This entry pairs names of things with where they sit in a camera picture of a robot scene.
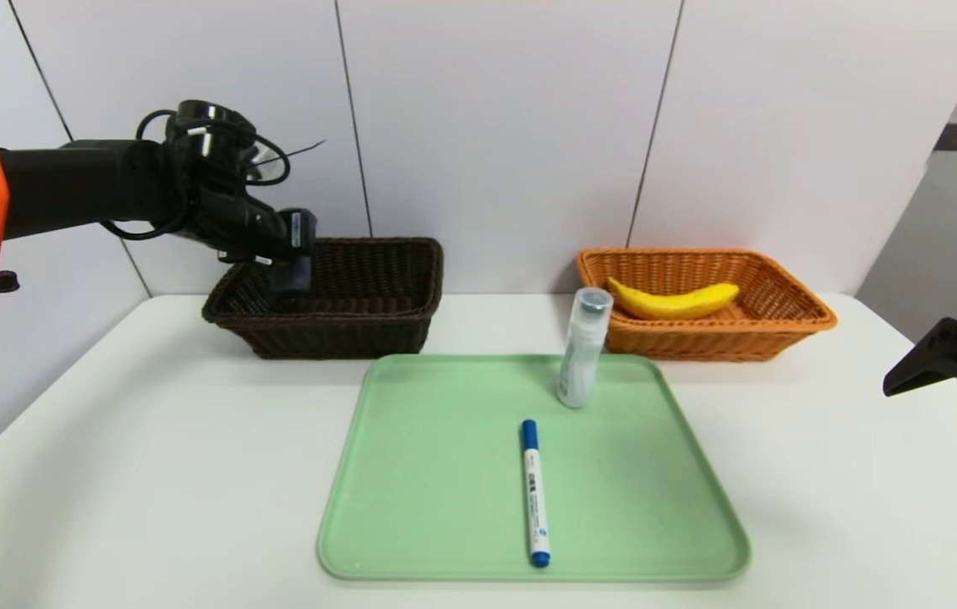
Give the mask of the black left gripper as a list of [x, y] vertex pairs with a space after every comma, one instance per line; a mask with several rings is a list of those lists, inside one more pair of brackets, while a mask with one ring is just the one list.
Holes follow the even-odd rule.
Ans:
[[316, 216], [301, 208], [274, 211], [249, 208], [245, 212], [247, 251], [255, 259], [292, 259], [275, 265], [275, 292], [308, 292]]

